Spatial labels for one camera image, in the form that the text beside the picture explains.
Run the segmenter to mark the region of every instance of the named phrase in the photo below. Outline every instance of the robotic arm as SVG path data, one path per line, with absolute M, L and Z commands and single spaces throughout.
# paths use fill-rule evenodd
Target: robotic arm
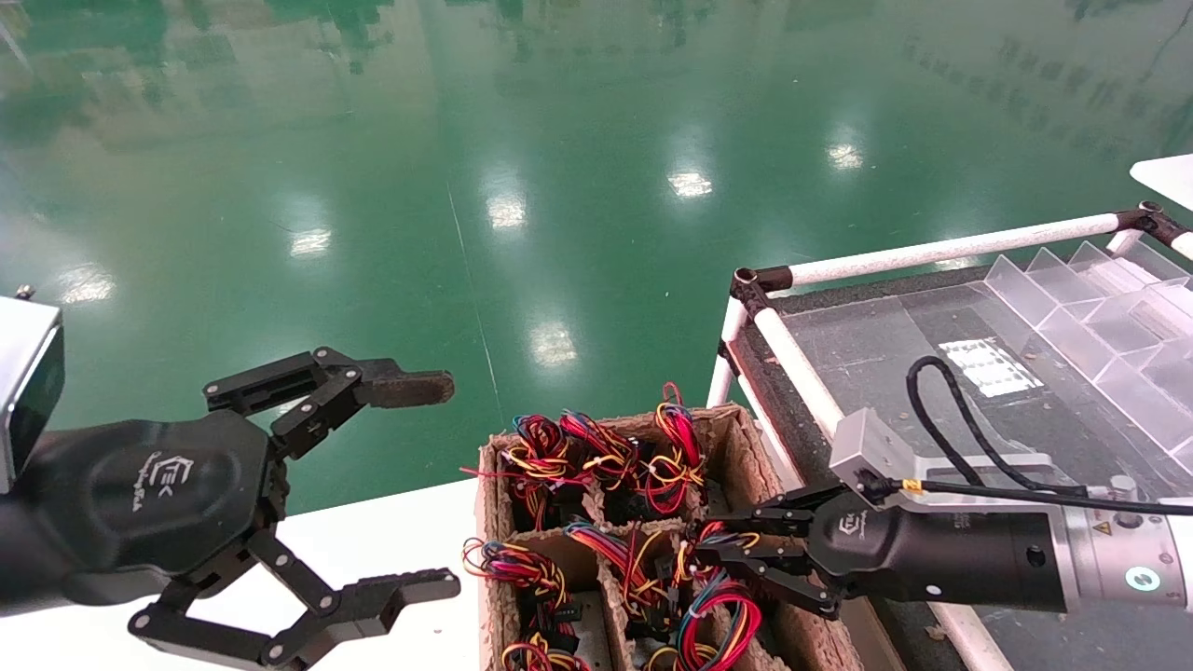
M 1193 499 L 1141 503 L 1121 475 L 1109 487 L 1061 485 L 1043 454 L 999 461 L 916 456 L 864 408 L 836 429 L 830 468 L 841 484 L 715 518 L 733 531 L 803 538 L 802 549 L 710 543 L 697 556 L 834 620 L 842 599 L 865 596 L 1057 612 L 1113 599 L 1193 612 Z M 979 485 L 957 484 L 966 464 Z M 982 484 L 1007 467 L 1041 478 L 1045 491 Z M 1075 488 L 1088 495 L 1046 491 Z
M 129 632 L 239 669 L 304 670 L 340 642 L 389 633 L 403 607 L 459 593 L 447 570 L 333 590 L 274 533 L 286 462 L 365 406 L 440 404 L 446 371 L 406 373 L 320 347 L 204 386 L 192 421 L 43 433 L 64 380 L 61 313 L 0 298 L 0 616 L 161 593 Z M 302 399 L 265 431 L 248 417 Z M 260 562 L 307 607 L 277 635 L 188 617 Z

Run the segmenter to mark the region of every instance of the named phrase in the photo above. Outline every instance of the gripper logo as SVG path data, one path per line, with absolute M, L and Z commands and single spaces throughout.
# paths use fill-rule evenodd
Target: gripper logo
M 137 472 L 137 481 L 132 485 L 132 512 L 144 507 L 148 488 L 156 487 L 159 499 L 173 497 L 174 488 L 185 484 L 191 476 L 193 461 L 177 455 L 161 461 L 157 461 L 159 457 L 161 451 L 150 454 Z
M 852 536 L 858 534 L 859 538 L 866 537 L 866 511 L 861 512 L 847 512 L 845 517 L 837 522 L 836 528 L 840 529 L 846 536 Z

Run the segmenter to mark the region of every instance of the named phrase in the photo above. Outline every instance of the circular button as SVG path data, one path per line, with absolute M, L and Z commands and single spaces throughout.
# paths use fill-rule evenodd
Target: circular button
M 1127 570 L 1126 584 L 1132 590 L 1154 592 L 1160 589 L 1160 574 L 1146 566 L 1136 566 Z

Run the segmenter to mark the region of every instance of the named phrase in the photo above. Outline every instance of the cardboard compartment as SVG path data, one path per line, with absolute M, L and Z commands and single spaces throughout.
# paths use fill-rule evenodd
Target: cardboard compartment
M 678 544 L 688 522 L 705 518 L 710 510 L 712 513 L 741 510 L 783 492 L 753 419 L 744 408 L 727 405 L 712 410 L 694 410 L 693 415 L 700 449 L 707 460 L 705 475 L 711 488 L 709 503 L 701 504 L 700 497 L 690 492 L 676 518 L 648 522 L 636 531 L 641 535 L 639 538 L 644 538 L 655 530 L 665 530 L 669 541 L 662 543 L 660 540 L 656 544 L 667 550 Z M 626 437 L 660 443 L 666 441 L 655 426 L 653 413 L 600 421 Z M 482 472 L 499 469 L 497 455 L 501 449 L 512 444 L 511 441 L 517 441 L 517 436 L 490 438 L 489 444 L 481 449 Z M 636 642 L 624 636 L 629 620 L 623 605 L 622 585 L 607 562 L 564 536 L 562 529 L 517 533 L 512 518 L 514 501 L 508 487 L 509 482 L 505 479 L 482 478 L 477 494 L 480 535 L 483 538 L 521 544 L 546 555 L 563 570 L 573 592 L 594 585 L 599 587 L 604 596 L 604 636 L 607 639 L 613 671 L 636 669 Z M 591 487 L 585 495 L 585 510 L 592 516 L 593 523 L 606 533 L 626 537 L 631 533 L 630 527 L 610 524 L 602 494 L 596 486 Z M 651 552 L 659 550 L 653 546 Z M 481 590 L 481 667 L 500 671 L 501 651 L 517 640 L 520 629 L 514 593 L 508 585 L 490 580 Z M 749 644 L 749 650 L 736 664 L 736 670 L 861 671 L 858 653 L 840 622 L 828 622 L 787 604 L 760 605 L 765 612 L 764 629 Z M 729 623 L 728 611 L 724 608 L 717 610 L 706 624 L 710 641 L 719 640 Z M 700 638 L 705 638 L 703 629 L 700 634 Z

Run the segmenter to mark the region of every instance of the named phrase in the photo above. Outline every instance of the clear acrylic organizer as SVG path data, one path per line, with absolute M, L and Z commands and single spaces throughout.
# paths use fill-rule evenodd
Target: clear acrylic organizer
M 985 284 L 1169 456 L 1193 473 L 1193 287 L 1136 244 L 1108 257 L 1089 242 L 1064 263 L 1006 257 Z

